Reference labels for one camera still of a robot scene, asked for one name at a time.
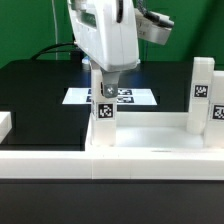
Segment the black cable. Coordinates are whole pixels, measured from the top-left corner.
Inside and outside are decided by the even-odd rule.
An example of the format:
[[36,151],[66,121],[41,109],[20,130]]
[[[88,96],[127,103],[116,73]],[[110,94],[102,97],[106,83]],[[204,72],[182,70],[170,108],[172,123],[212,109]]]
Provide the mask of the black cable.
[[74,42],[54,44],[54,45],[51,45],[49,47],[46,47],[46,48],[42,49],[37,54],[33,55],[30,59],[31,60],[36,60],[40,55],[49,52],[49,50],[51,50],[51,49],[55,49],[55,48],[58,48],[58,47],[64,47],[64,46],[75,46],[75,44],[74,44]]
[[149,19],[153,23],[155,23],[158,26],[161,27],[166,27],[166,28],[173,28],[174,22],[171,20],[163,19],[159,15],[148,11],[144,6],[143,6],[143,0],[138,0],[138,10],[143,14],[143,16],[146,19]]
[[43,51],[39,56],[42,54],[54,54],[54,53],[67,53],[67,52],[74,52],[76,50],[71,49],[71,50],[59,50],[59,51]]

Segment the white pillar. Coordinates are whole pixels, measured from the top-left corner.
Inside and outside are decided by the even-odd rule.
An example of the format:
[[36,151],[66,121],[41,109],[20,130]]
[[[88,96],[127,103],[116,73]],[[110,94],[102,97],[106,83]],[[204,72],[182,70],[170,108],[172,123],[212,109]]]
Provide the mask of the white pillar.
[[102,95],[102,72],[94,61],[91,61],[91,88],[91,143],[112,146],[116,142],[117,98]]
[[194,58],[187,121],[187,132],[191,134],[202,134],[204,132],[214,65],[213,58]]
[[224,148],[224,71],[214,72],[204,146]]

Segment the black table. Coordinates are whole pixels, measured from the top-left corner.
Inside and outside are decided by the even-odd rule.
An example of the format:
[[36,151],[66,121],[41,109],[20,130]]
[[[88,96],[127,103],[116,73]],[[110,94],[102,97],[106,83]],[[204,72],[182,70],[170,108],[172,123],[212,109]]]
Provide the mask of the black table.
[[[124,74],[123,88],[151,88],[158,106],[187,111],[192,63],[150,62]],[[0,70],[0,111],[13,130],[0,150],[84,150],[88,105],[62,105],[90,74],[69,61],[15,61]],[[224,183],[153,180],[0,180],[0,223],[224,223]]]

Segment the white platform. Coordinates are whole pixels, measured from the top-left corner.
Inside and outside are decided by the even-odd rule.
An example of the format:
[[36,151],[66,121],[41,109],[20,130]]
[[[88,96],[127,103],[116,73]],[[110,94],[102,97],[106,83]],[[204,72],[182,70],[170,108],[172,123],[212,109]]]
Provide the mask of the white platform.
[[224,180],[224,149],[187,134],[187,113],[118,116],[116,148],[92,147],[89,127],[85,152],[0,151],[0,178]]

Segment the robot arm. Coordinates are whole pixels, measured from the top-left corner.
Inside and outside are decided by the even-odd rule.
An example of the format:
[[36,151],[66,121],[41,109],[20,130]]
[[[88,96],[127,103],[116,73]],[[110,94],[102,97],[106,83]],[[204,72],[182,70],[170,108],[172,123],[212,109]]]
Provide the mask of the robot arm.
[[102,68],[106,98],[117,96],[120,73],[137,66],[137,38],[165,44],[173,26],[138,1],[139,10],[132,0],[68,0],[77,45]]

